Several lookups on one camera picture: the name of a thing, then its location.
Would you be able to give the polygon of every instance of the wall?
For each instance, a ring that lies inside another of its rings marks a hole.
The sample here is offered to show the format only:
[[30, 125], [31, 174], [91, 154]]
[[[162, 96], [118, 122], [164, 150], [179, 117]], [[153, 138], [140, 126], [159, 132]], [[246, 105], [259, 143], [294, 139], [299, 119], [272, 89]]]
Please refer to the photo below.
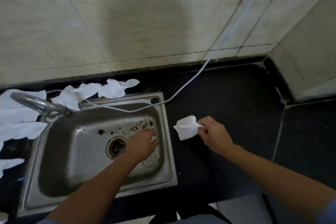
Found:
[[336, 94], [336, 0], [320, 0], [271, 52], [297, 100]]
[[[0, 0], [0, 85], [205, 60], [246, 1]], [[215, 58], [270, 52], [317, 1], [253, 0]]]

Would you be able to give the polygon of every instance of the chrome faucet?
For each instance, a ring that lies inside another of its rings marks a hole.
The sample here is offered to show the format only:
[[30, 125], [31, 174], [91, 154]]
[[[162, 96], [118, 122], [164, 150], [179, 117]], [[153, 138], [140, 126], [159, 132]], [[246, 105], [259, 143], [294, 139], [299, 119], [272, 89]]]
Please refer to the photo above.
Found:
[[40, 114], [46, 115], [46, 114], [51, 114], [51, 115], [65, 115], [69, 113], [69, 108], [62, 106], [62, 105], [57, 105], [50, 103], [44, 99], [31, 96], [28, 94], [20, 93], [20, 92], [13, 92], [10, 97], [26, 106], [29, 107]]

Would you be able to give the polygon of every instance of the sink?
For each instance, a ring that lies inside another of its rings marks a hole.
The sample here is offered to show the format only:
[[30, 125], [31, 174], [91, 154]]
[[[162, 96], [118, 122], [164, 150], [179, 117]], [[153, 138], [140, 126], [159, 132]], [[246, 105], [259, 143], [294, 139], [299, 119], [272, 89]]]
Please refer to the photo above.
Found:
[[[94, 99], [93, 103], [135, 110], [163, 101], [162, 93]], [[129, 174], [116, 197], [177, 185], [165, 105], [126, 113], [89, 103], [66, 116], [42, 116], [48, 126], [36, 138], [17, 215], [53, 210], [67, 196], [111, 164], [128, 138], [146, 129], [157, 131], [159, 145]]]

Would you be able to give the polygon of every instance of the blue sleeve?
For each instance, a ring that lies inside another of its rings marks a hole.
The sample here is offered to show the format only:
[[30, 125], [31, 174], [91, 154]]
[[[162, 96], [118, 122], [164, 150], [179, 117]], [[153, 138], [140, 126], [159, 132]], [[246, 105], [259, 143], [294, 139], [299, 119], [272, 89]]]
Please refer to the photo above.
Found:
[[318, 224], [336, 223], [336, 197], [329, 202], [327, 208], [320, 215], [317, 222]]
[[41, 220], [37, 224], [60, 224], [60, 223], [54, 220]]

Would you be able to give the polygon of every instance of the hand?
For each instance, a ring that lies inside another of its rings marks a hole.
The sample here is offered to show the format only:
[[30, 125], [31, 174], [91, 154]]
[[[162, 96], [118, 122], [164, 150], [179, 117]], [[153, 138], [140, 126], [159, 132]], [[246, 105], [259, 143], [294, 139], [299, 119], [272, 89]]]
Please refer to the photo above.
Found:
[[152, 143], [152, 137], [156, 136], [155, 129], [145, 129], [128, 139], [125, 153], [134, 158], [138, 163], [146, 160], [158, 146], [158, 140]]
[[224, 125], [207, 116], [198, 121], [204, 128], [198, 129], [198, 134], [204, 143], [215, 153], [225, 155], [234, 144]]

